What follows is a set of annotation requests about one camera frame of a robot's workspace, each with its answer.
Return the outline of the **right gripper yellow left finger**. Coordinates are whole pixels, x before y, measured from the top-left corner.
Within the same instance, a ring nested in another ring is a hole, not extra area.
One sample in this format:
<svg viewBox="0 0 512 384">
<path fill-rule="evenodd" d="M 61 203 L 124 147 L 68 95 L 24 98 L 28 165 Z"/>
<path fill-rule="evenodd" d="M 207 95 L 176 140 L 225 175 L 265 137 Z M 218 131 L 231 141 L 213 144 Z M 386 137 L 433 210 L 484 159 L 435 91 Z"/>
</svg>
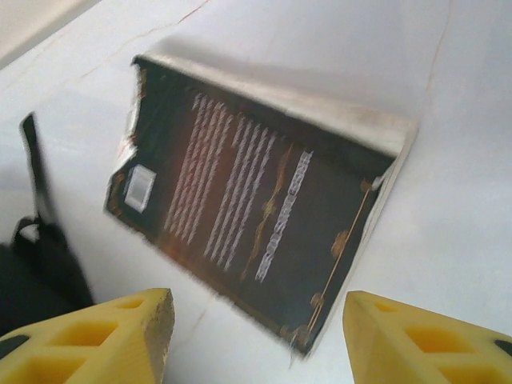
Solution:
<svg viewBox="0 0 512 384">
<path fill-rule="evenodd" d="M 35 322 L 1 338 L 3 383 L 161 383 L 175 321 L 153 288 Z"/>
</svg>

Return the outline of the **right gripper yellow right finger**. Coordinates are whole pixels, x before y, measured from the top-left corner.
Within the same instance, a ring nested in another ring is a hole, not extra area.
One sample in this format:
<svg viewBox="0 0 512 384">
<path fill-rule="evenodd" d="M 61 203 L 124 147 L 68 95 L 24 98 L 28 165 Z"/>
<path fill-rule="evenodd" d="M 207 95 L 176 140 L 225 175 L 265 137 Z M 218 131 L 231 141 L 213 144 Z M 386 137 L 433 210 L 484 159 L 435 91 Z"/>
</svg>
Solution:
<svg viewBox="0 0 512 384">
<path fill-rule="evenodd" d="M 511 381 L 510 336 L 376 294 L 347 294 L 344 335 L 356 383 Z"/>
</svg>

